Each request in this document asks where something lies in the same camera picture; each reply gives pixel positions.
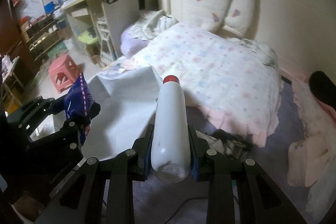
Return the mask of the blue plastic snack bag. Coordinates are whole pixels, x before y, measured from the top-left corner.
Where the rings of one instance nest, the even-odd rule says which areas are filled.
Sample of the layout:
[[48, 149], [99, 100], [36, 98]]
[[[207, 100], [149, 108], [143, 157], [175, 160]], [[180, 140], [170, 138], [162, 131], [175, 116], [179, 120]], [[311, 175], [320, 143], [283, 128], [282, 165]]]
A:
[[80, 73], [64, 97], [64, 111], [66, 119], [76, 124], [81, 145], [89, 134], [92, 119], [99, 115], [100, 110], [101, 106], [93, 98], [84, 73]]

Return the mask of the white bottle red cap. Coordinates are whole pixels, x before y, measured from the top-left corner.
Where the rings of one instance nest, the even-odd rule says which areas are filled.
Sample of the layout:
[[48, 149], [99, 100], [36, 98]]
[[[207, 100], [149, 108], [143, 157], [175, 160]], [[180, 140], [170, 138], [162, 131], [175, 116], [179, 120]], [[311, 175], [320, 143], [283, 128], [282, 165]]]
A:
[[158, 94], [151, 168], [165, 183], [183, 181], [190, 172], [191, 152], [183, 89], [176, 76], [163, 80]]

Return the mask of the pink plastic stool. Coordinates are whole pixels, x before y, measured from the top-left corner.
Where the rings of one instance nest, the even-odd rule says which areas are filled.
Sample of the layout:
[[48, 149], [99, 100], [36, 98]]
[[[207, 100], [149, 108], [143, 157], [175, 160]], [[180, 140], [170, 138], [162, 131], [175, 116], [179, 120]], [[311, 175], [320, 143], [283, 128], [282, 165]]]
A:
[[68, 54], [56, 58], [49, 67], [49, 77], [58, 93], [70, 88], [79, 74], [79, 67]]

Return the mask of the floral white quilt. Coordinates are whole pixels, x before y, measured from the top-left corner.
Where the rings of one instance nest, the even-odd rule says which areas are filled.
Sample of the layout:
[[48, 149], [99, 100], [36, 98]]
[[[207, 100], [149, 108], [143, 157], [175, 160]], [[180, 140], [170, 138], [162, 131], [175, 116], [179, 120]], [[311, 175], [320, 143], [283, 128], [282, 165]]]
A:
[[124, 66], [151, 66], [162, 78], [177, 76], [188, 105], [217, 129], [250, 138], [259, 147], [278, 125], [282, 83], [276, 54], [265, 43], [224, 39], [178, 23]]

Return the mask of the black pink garment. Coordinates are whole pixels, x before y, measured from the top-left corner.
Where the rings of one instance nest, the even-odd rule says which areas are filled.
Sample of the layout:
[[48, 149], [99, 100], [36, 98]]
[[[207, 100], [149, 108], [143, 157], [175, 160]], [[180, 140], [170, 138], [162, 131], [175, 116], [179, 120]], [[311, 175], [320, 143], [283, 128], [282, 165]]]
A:
[[335, 115], [336, 86], [332, 80], [324, 72], [316, 71], [309, 78], [309, 87], [315, 99]]

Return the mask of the shoe rack shelf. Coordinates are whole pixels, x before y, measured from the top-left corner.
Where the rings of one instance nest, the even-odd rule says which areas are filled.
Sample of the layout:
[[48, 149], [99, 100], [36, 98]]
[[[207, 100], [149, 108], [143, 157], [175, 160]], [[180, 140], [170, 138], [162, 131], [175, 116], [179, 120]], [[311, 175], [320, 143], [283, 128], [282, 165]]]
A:
[[27, 23], [21, 26], [21, 35], [31, 58], [36, 63], [44, 59], [54, 46], [71, 35], [65, 14], [60, 14], [58, 17], [48, 14], [41, 16], [34, 24]]

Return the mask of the green plastic basket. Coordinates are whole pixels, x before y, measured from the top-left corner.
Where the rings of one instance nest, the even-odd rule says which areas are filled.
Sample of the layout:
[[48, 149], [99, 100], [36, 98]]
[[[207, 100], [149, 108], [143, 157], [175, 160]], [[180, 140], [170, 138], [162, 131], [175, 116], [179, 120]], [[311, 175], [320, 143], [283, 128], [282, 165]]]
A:
[[78, 40], [85, 45], [91, 45], [98, 42], [98, 36], [95, 31], [86, 30], [78, 36]]

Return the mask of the lavender pillow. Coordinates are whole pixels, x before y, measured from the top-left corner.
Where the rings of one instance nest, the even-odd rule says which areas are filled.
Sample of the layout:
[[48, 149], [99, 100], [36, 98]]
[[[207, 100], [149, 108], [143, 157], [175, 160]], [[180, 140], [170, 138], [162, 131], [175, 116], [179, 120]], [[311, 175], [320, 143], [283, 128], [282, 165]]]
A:
[[130, 59], [149, 43], [148, 37], [143, 32], [143, 26], [133, 24], [127, 27], [121, 35], [121, 52]]

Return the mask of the wooden desk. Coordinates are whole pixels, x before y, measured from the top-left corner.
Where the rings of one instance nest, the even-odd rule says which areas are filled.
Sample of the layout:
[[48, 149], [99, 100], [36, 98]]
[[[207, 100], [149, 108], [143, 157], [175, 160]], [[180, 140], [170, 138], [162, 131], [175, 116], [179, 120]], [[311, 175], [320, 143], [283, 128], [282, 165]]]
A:
[[115, 59], [122, 56], [123, 31], [138, 20], [140, 13], [139, 0], [118, 0], [112, 4], [103, 0], [72, 0], [62, 5], [62, 11], [76, 38], [90, 27], [98, 31], [98, 20], [105, 18]]

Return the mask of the crumpled white cloth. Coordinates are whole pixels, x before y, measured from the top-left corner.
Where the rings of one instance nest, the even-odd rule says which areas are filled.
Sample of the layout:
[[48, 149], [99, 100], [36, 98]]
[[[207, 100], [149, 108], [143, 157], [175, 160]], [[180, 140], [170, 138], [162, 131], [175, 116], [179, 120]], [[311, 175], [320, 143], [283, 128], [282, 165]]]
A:
[[142, 11], [139, 19], [130, 27], [129, 34], [132, 38], [151, 41], [177, 23], [178, 20], [164, 10]]

